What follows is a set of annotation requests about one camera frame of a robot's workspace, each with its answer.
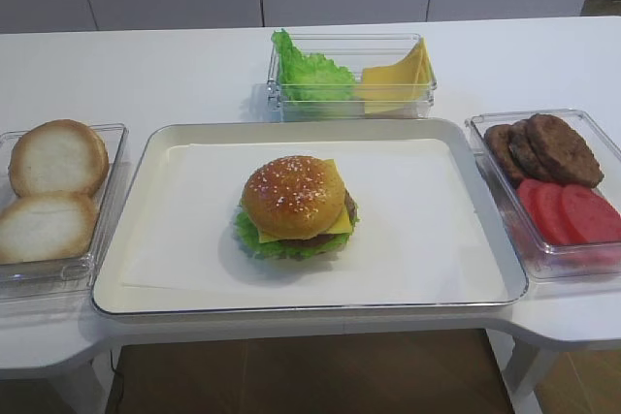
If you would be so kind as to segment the rear bun half in bin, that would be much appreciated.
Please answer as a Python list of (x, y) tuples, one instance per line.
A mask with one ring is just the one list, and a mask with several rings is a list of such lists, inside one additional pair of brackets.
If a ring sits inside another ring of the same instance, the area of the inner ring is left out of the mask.
[(20, 197), (72, 192), (92, 197), (109, 169), (106, 146), (94, 130), (71, 119), (42, 124), (17, 141), (9, 179)]

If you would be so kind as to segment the clear bin lettuce and cheese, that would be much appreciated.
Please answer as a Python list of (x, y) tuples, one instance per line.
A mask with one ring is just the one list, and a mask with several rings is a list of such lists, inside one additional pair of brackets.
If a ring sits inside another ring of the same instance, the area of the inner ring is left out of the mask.
[(267, 78), (267, 106), (282, 121), (337, 118), (425, 118), (434, 104), (434, 92), (427, 101), (417, 101), (387, 113), (366, 115), (364, 101), (357, 96), (364, 68), (392, 65), (404, 58), (422, 36), (418, 34), (291, 34), (294, 45), (305, 54), (322, 53), (354, 75), (353, 97), (348, 101), (290, 101), (279, 83), (279, 55), (272, 48)]

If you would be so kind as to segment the brown patty in bin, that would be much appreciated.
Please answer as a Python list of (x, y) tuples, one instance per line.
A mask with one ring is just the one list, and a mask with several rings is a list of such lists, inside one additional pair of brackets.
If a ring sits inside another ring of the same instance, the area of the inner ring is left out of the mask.
[(591, 148), (560, 117), (536, 113), (527, 120), (526, 133), (535, 154), (557, 182), (596, 188), (604, 179)]
[(519, 164), (513, 159), (509, 149), (510, 128), (508, 124), (494, 125), (488, 128), (484, 134), (484, 140), (494, 155), (498, 165), (507, 176), (511, 186), (518, 188), (527, 177)]
[(526, 133), (526, 120), (519, 120), (509, 128), (508, 147), (512, 157), (529, 176), (543, 182), (555, 182), (555, 178), (541, 163)]

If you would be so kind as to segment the green lettuce in bin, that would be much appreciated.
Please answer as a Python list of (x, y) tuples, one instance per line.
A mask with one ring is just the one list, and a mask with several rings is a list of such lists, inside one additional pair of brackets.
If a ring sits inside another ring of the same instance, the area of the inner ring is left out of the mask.
[(279, 55), (279, 83), (290, 101), (348, 101), (353, 97), (354, 75), (324, 54), (302, 53), (284, 30), (272, 34)]

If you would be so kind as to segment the red tomato slice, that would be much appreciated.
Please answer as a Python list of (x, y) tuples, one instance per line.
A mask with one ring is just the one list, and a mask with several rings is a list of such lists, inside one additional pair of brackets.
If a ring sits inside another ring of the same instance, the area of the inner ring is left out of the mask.
[(547, 235), (545, 234), (545, 231), (540, 225), (539, 219), (537, 217), (535, 194), (541, 186), (545, 185), (545, 182), (539, 181), (537, 179), (525, 178), (517, 188), (517, 195), (520, 202), (529, 214), (533, 224), (539, 230), (539, 233), (543, 239), (547, 239)]
[(620, 240), (620, 214), (608, 201), (586, 187), (565, 186), (560, 210), (576, 243)]
[(572, 236), (561, 211), (562, 191), (563, 188), (560, 185), (544, 183), (534, 192), (537, 226), (546, 242), (553, 245), (572, 244)]

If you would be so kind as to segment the middle brown patty in bin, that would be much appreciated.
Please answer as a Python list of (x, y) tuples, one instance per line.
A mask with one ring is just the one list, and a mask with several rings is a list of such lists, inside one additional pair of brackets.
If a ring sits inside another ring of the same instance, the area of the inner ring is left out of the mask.
[(508, 147), (512, 157), (529, 176), (543, 182), (555, 182), (555, 178), (541, 163), (526, 133), (526, 120), (519, 120), (509, 128)]

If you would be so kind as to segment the front red tomato slice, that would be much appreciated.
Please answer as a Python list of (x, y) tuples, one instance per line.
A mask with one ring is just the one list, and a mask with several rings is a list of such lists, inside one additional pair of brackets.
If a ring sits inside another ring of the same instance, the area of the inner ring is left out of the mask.
[(565, 186), (560, 210), (576, 243), (620, 240), (620, 214), (608, 201), (586, 187)]

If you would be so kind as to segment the yellow cheese slices in bin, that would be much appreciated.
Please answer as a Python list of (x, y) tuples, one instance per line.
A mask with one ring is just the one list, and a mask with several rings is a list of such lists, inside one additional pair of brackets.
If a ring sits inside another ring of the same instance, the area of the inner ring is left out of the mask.
[(420, 38), (395, 64), (364, 68), (357, 96), (364, 101), (365, 114), (372, 115), (427, 101), (435, 88), (436, 79), (425, 40)]

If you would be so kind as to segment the clear bin with buns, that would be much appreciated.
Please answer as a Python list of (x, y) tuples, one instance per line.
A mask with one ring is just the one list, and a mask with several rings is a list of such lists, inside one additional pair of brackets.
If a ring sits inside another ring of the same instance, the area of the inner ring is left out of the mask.
[[(121, 124), (88, 126), (103, 140), (108, 156), (108, 174), (99, 190), (89, 197), (98, 209), (90, 245), (81, 256), (38, 262), (3, 264), (1, 298), (4, 301), (88, 289), (94, 283), (119, 217), (130, 168), (126, 160), (127, 128)], [(18, 196), (10, 183), (9, 165), (17, 141), (29, 131), (9, 132), (1, 137), (1, 213)]]

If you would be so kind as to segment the white rectangular serving tray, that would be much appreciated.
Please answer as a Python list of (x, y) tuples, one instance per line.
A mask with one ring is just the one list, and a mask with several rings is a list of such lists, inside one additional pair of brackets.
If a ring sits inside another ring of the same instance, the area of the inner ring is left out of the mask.
[[(346, 246), (257, 259), (234, 232), (251, 173), (333, 160), (358, 206)], [(528, 279), (460, 127), (441, 119), (172, 125), (149, 138), (92, 296), (109, 314), (465, 307)]]

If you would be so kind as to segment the middle red tomato slice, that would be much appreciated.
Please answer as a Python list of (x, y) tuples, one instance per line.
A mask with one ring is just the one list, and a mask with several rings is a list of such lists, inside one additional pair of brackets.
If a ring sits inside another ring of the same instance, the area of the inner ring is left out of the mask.
[(561, 211), (562, 191), (563, 188), (560, 185), (544, 183), (534, 192), (537, 226), (546, 242), (553, 245), (572, 244), (572, 236)]

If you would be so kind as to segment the lower bun half in bin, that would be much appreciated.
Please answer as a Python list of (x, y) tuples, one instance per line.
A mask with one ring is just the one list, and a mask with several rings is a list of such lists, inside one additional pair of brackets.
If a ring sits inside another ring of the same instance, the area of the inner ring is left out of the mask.
[(1, 213), (1, 262), (38, 262), (81, 256), (98, 218), (93, 201), (52, 193), (14, 201)]

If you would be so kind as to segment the brown burger patty on burger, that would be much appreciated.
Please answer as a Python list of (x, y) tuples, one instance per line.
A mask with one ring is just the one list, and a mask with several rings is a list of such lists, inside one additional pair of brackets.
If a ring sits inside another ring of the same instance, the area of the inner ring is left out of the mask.
[(357, 205), (351, 198), (348, 191), (345, 192), (344, 197), (346, 218), (349, 222), (350, 232), (338, 233), (338, 234), (321, 234), (312, 239), (281, 239), (278, 241), (283, 246), (290, 246), (302, 249), (311, 249), (313, 247), (327, 245), (333, 239), (348, 239), (348, 236), (352, 233), (355, 223), (358, 220), (357, 217)]

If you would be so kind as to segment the green lettuce leaf on burger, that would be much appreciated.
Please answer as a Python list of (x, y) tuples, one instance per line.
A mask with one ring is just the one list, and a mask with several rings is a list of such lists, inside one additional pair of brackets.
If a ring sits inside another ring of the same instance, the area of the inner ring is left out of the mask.
[(236, 216), (235, 226), (237, 236), (241, 242), (259, 259), (276, 257), (280, 259), (305, 260), (319, 254), (341, 249), (345, 247), (351, 237), (350, 234), (348, 239), (333, 239), (327, 245), (313, 247), (311, 249), (283, 246), (278, 243), (278, 240), (261, 243), (259, 241), (259, 232), (257, 228), (242, 208), (239, 209)]

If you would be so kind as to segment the bun half in bin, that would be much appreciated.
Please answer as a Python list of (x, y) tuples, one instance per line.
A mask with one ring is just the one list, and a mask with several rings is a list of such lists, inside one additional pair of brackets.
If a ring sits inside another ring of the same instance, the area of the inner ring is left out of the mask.
[(71, 119), (42, 124), (17, 141), (9, 179), (20, 197), (72, 192), (92, 197), (109, 169), (106, 146), (94, 130)]
[(93, 201), (52, 193), (14, 201), (1, 213), (1, 262), (38, 262), (81, 256), (98, 218)]

